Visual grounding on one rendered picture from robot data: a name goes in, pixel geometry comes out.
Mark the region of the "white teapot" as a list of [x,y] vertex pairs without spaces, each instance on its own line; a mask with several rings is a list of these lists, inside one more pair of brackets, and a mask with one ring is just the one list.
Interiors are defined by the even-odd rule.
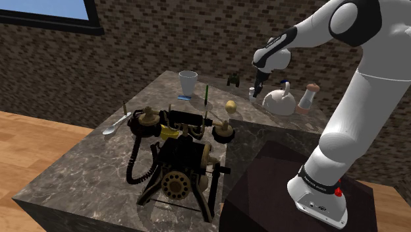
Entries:
[[264,97],[262,106],[272,114],[292,115],[296,108],[296,101],[290,93],[290,83],[287,80],[282,80],[281,83],[285,84],[285,88],[268,93]]

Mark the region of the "white and brown pepper mill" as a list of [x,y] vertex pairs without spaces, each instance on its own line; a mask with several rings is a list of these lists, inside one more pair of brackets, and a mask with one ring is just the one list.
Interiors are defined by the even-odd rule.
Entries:
[[308,114],[312,106],[314,96],[317,92],[319,92],[319,90],[320,90],[320,87],[317,84],[315,83],[308,84],[306,86],[306,91],[304,95],[302,96],[300,102],[296,106],[296,112],[299,114],[305,114],[305,115]]

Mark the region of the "white cup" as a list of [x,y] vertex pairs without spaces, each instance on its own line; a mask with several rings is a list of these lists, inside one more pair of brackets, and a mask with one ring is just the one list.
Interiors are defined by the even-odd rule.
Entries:
[[180,71],[178,77],[180,80],[182,93],[185,96],[191,96],[194,92],[198,74],[194,71]]

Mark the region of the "black antique rotary telephone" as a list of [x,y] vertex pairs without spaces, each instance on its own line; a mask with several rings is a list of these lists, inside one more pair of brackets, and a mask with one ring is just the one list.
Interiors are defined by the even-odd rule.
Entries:
[[[130,185],[149,182],[136,203],[140,206],[147,204],[158,191],[171,200],[183,200],[192,193],[204,221],[212,222],[219,177],[222,173],[229,174],[231,170],[210,156],[211,145],[199,141],[206,127],[211,127],[216,142],[229,143],[235,136],[229,123],[216,123],[205,115],[172,109],[154,111],[151,107],[145,107],[136,110],[127,125],[136,138],[126,169],[126,181]],[[177,133],[177,137],[166,138],[164,144],[152,144],[152,166],[146,174],[133,178],[132,170],[141,140],[160,136],[163,128]]]

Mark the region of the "dark robot stand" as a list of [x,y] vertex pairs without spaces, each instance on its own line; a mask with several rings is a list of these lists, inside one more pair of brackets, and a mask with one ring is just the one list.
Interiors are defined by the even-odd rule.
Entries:
[[266,142],[226,197],[219,232],[378,232],[372,189],[347,176],[341,179],[348,209],[343,229],[299,211],[287,182],[305,161],[282,144]]

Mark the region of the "silver spoon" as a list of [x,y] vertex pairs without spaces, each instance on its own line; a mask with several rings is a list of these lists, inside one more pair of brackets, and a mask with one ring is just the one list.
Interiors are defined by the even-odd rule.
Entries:
[[128,112],[126,115],[122,116],[116,123],[113,123],[111,126],[107,127],[107,128],[102,132],[102,134],[103,134],[103,135],[108,135],[108,134],[113,133],[113,132],[115,131],[115,129],[116,129],[116,126],[117,126],[119,123],[123,122],[123,121],[124,121],[127,117],[129,117],[130,115],[131,115],[131,112]]

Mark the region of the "window with black frame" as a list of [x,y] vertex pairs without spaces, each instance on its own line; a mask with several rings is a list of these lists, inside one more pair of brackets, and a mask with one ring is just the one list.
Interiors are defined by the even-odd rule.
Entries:
[[94,0],[0,0],[0,23],[104,35]]

